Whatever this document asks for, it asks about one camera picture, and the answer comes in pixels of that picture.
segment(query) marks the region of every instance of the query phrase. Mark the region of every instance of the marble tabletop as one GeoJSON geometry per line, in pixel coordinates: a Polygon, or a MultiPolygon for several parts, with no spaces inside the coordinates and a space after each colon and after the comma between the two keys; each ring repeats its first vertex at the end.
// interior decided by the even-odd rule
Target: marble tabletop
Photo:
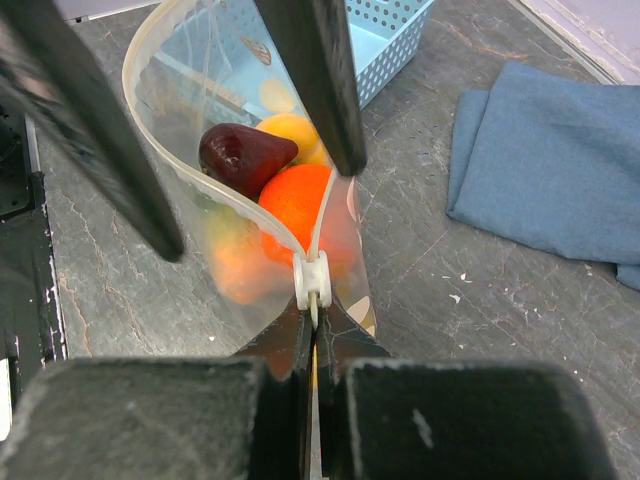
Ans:
{"type": "MultiPolygon", "coordinates": [[[[76,25],[116,93],[153,7],[76,25]]],[[[451,128],[466,88],[506,61],[595,81],[507,0],[437,1],[416,57],[363,112],[365,262],[381,343],[403,357],[555,362],[587,393],[622,479],[640,478],[640,292],[448,219],[451,128]]],[[[43,136],[42,170],[70,356],[227,355],[240,346],[191,238],[161,261],[43,136]]]]}

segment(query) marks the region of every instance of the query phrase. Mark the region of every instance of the gray table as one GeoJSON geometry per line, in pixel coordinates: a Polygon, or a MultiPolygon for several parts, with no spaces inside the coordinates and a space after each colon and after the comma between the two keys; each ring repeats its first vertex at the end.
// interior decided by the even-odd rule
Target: gray table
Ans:
{"type": "MultiPolygon", "coordinates": [[[[150,9],[77,25],[116,92],[150,9]]],[[[594,81],[506,0],[440,0],[416,58],[364,111],[364,250],[379,338],[417,359],[535,358],[575,375],[623,479],[640,478],[640,293],[607,265],[566,261],[444,215],[458,95],[517,60],[594,81]]],[[[192,240],[161,262],[40,140],[71,356],[226,355],[239,346],[192,240]]]]}

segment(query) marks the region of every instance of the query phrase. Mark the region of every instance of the blue fabric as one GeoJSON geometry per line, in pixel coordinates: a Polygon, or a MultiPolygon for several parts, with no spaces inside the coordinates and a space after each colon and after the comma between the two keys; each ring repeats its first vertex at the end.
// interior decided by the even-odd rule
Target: blue fabric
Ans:
{"type": "Polygon", "coordinates": [[[460,97],[447,214],[640,289],[640,86],[508,63],[460,97]]]}

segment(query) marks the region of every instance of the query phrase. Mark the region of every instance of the gray marble surface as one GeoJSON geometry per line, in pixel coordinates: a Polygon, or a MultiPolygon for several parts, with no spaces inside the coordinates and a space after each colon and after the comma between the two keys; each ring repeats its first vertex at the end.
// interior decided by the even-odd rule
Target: gray marble surface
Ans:
{"type": "MultiPolygon", "coordinates": [[[[77,25],[116,92],[149,8],[77,25]]],[[[379,338],[416,359],[534,358],[575,376],[622,479],[640,478],[640,293],[611,266],[567,261],[448,219],[453,115],[508,60],[593,81],[507,0],[438,1],[416,58],[363,114],[363,241],[379,338]]],[[[71,356],[225,355],[240,333],[193,242],[163,263],[40,139],[71,356]]]]}

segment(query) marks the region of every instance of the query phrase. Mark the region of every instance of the folded blue towel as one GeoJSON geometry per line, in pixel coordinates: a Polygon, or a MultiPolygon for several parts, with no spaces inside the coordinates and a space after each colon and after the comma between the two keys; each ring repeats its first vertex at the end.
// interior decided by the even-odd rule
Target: folded blue towel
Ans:
{"type": "Polygon", "coordinates": [[[460,97],[447,214],[640,289],[640,86],[508,63],[460,97]]]}

